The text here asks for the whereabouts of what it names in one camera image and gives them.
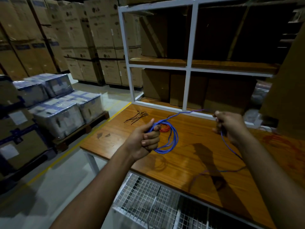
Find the white metal frame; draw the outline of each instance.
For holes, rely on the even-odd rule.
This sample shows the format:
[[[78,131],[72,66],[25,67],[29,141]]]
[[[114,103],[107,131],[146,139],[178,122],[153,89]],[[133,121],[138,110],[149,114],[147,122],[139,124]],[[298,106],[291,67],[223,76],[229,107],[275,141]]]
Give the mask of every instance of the white metal frame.
[[[222,2],[222,1],[229,1],[229,0],[169,0],[169,1],[162,1],[162,2],[155,2],[155,3],[140,4],[140,5],[135,5],[135,6],[131,6],[131,7],[121,6],[118,8],[120,27],[121,27],[121,33],[122,33],[122,39],[123,39],[123,46],[124,46],[124,53],[125,53],[125,60],[126,60],[126,68],[127,68],[128,81],[129,81],[129,88],[130,88],[130,94],[131,94],[133,104],[150,107],[150,108],[156,108],[156,109],[165,110],[165,111],[170,111],[170,112],[176,112],[176,113],[181,112],[181,111],[186,111],[187,110],[187,100],[188,100],[188,95],[189,95],[189,83],[190,83],[190,77],[191,77],[192,71],[222,73],[222,74],[235,74],[235,75],[248,75],[248,76],[257,76],[257,77],[272,77],[272,74],[267,74],[267,73],[229,71],[229,70],[221,70],[221,69],[192,68],[199,4],[217,3],[217,2]],[[187,5],[192,5],[193,9],[192,9],[192,19],[191,19],[191,28],[190,28],[190,36],[189,36],[189,50],[188,50],[188,58],[187,58],[186,67],[130,64],[129,59],[128,59],[129,58],[128,42],[126,40],[127,35],[126,35],[126,31],[125,31],[125,22],[124,22],[124,18],[123,18],[123,13],[135,12],[135,11],[139,12],[139,11],[162,9],[162,8],[168,8],[168,7],[187,6]],[[158,105],[158,104],[151,104],[151,103],[145,103],[145,102],[139,101],[140,98],[142,97],[143,93],[141,93],[139,96],[135,97],[134,87],[132,84],[131,67],[186,71],[182,109],[171,108],[171,107],[162,106],[162,105]],[[215,118],[210,114],[192,112],[192,113],[188,113],[188,115],[195,116],[195,117],[201,117],[201,118],[209,119],[209,120],[215,120]],[[271,131],[271,129],[269,127],[261,126],[260,124],[254,124],[254,123],[249,123],[249,122],[245,122],[245,123],[246,123],[247,127],[249,127],[249,128],[259,128],[259,129],[262,129],[265,131],[269,131],[269,132]]]
[[[93,167],[97,167],[97,168],[98,168],[98,166],[97,166],[97,163],[96,163],[94,157],[97,157],[97,158],[99,158],[99,159],[102,159],[102,160],[104,160],[104,161],[106,161],[106,162],[108,162],[108,160],[106,160],[106,159],[104,159],[104,158],[101,158],[101,157],[99,157],[99,156],[97,156],[97,155],[95,155],[95,154],[92,154],[92,153],[90,153],[90,152],[88,152],[88,151],[84,151],[84,153],[85,153],[85,156],[87,157],[87,160],[88,160],[88,163],[90,164],[90,167],[91,167],[92,170],[93,170],[94,175],[96,176],[96,175],[98,174],[98,172],[96,172],[97,170],[94,169]],[[184,197],[186,197],[186,198],[189,198],[189,199],[191,199],[191,200],[193,200],[193,201],[195,201],[195,202],[198,202],[199,204],[202,204],[202,205],[204,205],[204,206],[206,206],[206,207],[208,207],[208,208],[211,208],[211,209],[213,209],[213,210],[215,210],[215,211],[218,211],[218,212],[220,212],[220,213],[222,213],[222,214],[224,214],[224,215],[227,215],[227,216],[229,216],[229,217],[231,217],[231,218],[233,218],[233,219],[237,219],[237,220],[239,220],[239,221],[241,221],[241,222],[243,222],[243,223],[245,223],[245,224],[250,225],[251,227],[254,227],[254,228],[257,228],[257,229],[263,229],[263,227],[260,227],[260,226],[258,226],[258,225],[256,225],[256,224],[252,223],[252,222],[249,222],[249,221],[247,221],[247,220],[245,220],[245,219],[243,219],[243,218],[240,218],[240,217],[238,217],[238,216],[236,216],[236,215],[233,215],[233,214],[231,214],[231,213],[229,213],[229,212],[226,212],[226,211],[224,211],[223,209],[216,208],[216,207],[213,206],[213,205],[210,205],[210,204],[208,204],[208,203],[206,203],[206,202],[200,201],[200,200],[198,200],[198,199],[196,199],[196,198],[194,198],[194,197],[192,197],[192,196],[189,196],[189,195],[187,195],[187,194],[185,194],[185,193],[179,192],[179,191],[177,191],[177,190],[175,190],[175,189],[173,189],[173,188],[171,188],[171,187],[169,187],[169,186],[166,186],[166,185],[164,185],[164,184],[162,184],[162,183],[159,183],[159,182],[156,182],[156,181],[154,181],[154,180],[152,180],[152,179],[150,179],[150,178],[144,177],[143,175],[141,175],[141,174],[139,174],[139,173],[137,173],[137,172],[134,172],[134,171],[129,171],[129,172],[130,172],[130,173],[134,173],[134,174],[136,174],[136,175],[138,175],[138,176],[140,176],[140,177],[142,177],[142,178],[144,178],[144,179],[147,179],[147,180],[149,180],[149,181],[151,181],[151,182],[153,182],[153,183],[155,183],[155,184],[157,184],[157,185],[160,185],[160,186],[162,186],[162,187],[165,187],[165,188],[167,188],[167,189],[169,189],[169,190],[171,190],[171,191],[173,191],[173,192],[175,192],[175,193],[178,193],[178,194],[180,194],[180,195],[182,195],[182,196],[184,196]],[[121,193],[121,191],[123,190],[124,185],[126,185],[126,183],[127,183],[127,182],[126,182],[126,180],[125,180],[125,181],[123,182],[123,184],[122,184],[123,186],[121,186],[121,188],[119,189],[118,193],[116,194],[116,198],[117,198],[117,196]]]

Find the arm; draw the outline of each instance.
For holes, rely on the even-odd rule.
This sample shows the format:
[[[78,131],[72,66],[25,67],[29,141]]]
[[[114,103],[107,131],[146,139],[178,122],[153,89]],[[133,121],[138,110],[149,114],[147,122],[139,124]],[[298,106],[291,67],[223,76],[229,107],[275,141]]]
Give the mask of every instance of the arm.
[[[216,111],[214,116],[214,131],[220,133],[222,126],[227,130],[228,139],[240,151],[276,227],[305,228],[305,190],[248,131],[241,115]]]
[[[51,229],[101,228],[133,163],[158,147],[160,126],[144,133],[153,123],[154,119],[132,132],[93,181],[60,213]]]

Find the forearm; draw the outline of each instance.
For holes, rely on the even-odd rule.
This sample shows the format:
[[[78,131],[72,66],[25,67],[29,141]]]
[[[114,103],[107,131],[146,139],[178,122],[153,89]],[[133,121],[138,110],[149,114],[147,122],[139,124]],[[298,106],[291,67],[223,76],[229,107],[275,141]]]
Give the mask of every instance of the forearm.
[[[94,180],[72,200],[51,228],[100,229],[134,160],[121,146]]]
[[[252,135],[243,137],[238,148],[277,228],[304,228],[304,189]]]

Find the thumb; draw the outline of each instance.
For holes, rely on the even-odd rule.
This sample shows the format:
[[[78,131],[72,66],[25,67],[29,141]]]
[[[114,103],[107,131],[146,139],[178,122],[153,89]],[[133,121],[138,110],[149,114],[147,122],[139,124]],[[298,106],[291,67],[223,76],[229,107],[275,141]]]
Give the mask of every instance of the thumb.
[[[222,122],[224,121],[225,118],[225,114],[224,112],[220,112],[220,111],[216,111],[213,115],[214,117],[217,117],[219,120],[221,120]]]
[[[139,130],[141,132],[146,132],[147,130],[149,130],[153,126],[154,122],[155,122],[155,119],[153,118],[147,124],[140,126]]]

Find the red cable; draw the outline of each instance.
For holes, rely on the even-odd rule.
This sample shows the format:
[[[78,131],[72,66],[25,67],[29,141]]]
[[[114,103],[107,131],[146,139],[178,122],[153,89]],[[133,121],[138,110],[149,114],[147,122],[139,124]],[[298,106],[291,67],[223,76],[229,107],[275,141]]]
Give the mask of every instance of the red cable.
[[[165,125],[165,124],[161,124],[161,125],[166,126],[166,128],[161,128],[160,132],[168,132],[170,130],[170,126],[169,125]]]

